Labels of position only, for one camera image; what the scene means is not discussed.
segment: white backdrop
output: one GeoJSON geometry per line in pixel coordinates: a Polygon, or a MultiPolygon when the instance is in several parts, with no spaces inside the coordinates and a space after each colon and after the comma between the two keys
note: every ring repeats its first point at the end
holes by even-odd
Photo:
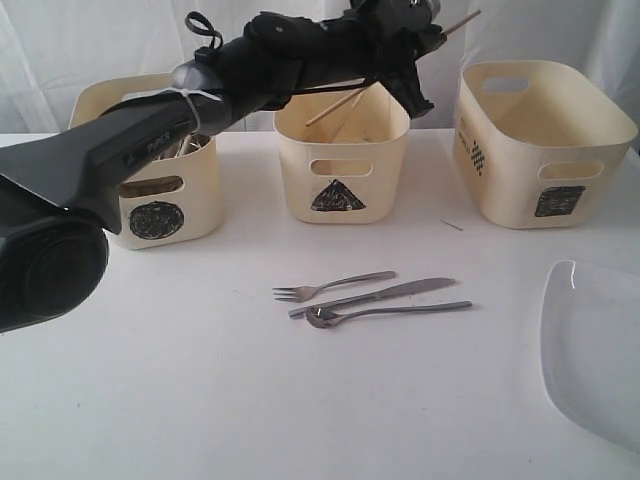
{"type": "MultiPolygon", "coordinates": [[[[585,72],[640,123],[640,0],[441,0],[439,24],[484,13],[420,62],[437,109],[419,127],[452,125],[461,68],[549,59],[585,72]]],[[[67,127],[78,94],[101,80],[166,72],[202,44],[184,27],[203,12],[225,38],[260,10],[319,20],[347,0],[0,0],[0,133],[67,127]]],[[[237,128],[270,129],[270,114],[237,128]]]]}

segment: small fork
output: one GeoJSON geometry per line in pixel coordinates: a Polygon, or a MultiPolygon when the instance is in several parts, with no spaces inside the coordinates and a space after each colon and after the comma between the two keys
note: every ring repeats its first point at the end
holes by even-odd
{"type": "Polygon", "coordinates": [[[278,296],[276,300],[279,302],[302,303],[311,300],[320,291],[325,288],[337,287],[338,285],[346,285],[348,283],[364,282],[367,280],[388,280],[396,278],[396,272],[378,272],[368,275],[359,275],[357,277],[345,278],[335,282],[320,285],[318,287],[292,287],[292,288],[274,288],[274,295],[278,296]]]}

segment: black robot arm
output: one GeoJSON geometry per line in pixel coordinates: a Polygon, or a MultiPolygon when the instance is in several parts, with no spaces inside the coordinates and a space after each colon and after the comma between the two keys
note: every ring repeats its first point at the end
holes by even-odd
{"type": "Polygon", "coordinates": [[[202,15],[187,26],[209,47],[172,89],[123,102],[49,139],[0,149],[0,332],[59,317],[100,282],[103,229],[121,231],[118,186],[193,132],[214,136],[293,95],[382,83],[412,118],[433,105],[415,62],[447,40],[438,0],[352,0],[315,23],[264,12],[224,43],[202,15]],[[350,86],[333,86],[359,82],[350,86]]]}

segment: white tabletop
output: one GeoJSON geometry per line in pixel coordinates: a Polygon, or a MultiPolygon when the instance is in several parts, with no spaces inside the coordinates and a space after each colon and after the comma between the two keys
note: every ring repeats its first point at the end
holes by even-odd
{"type": "Polygon", "coordinates": [[[114,246],[89,301],[0,338],[2,478],[640,478],[640,457],[547,399],[538,332],[556,261],[640,273],[637,157],[586,226],[509,231],[472,206],[451,143],[452,131],[413,132],[393,214],[338,227],[289,215],[274,134],[220,135],[218,231],[114,246]],[[320,331],[271,297],[378,270],[462,282],[387,305],[479,307],[320,331]]]}

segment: butter knife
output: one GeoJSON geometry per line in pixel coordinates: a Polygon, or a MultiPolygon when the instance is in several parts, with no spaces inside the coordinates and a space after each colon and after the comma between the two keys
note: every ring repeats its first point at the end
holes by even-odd
{"type": "Polygon", "coordinates": [[[343,298],[341,300],[334,300],[333,302],[320,303],[317,305],[310,305],[308,307],[296,308],[289,312],[290,318],[303,318],[304,313],[308,308],[346,308],[354,307],[356,305],[362,305],[363,303],[377,302],[380,300],[386,300],[388,298],[406,297],[408,295],[417,295],[418,293],[431,292],[433,290],[439,290],[441,288],[450,287],[455,285],[456,281],[452,278],[427,278],[425,280],[418,280],[416,282],[403,283],[402,285],[396,285],[395,287],[385,288],[373,293],[367,293],[365,295],[358,295],[357,297],[343,298]]]}

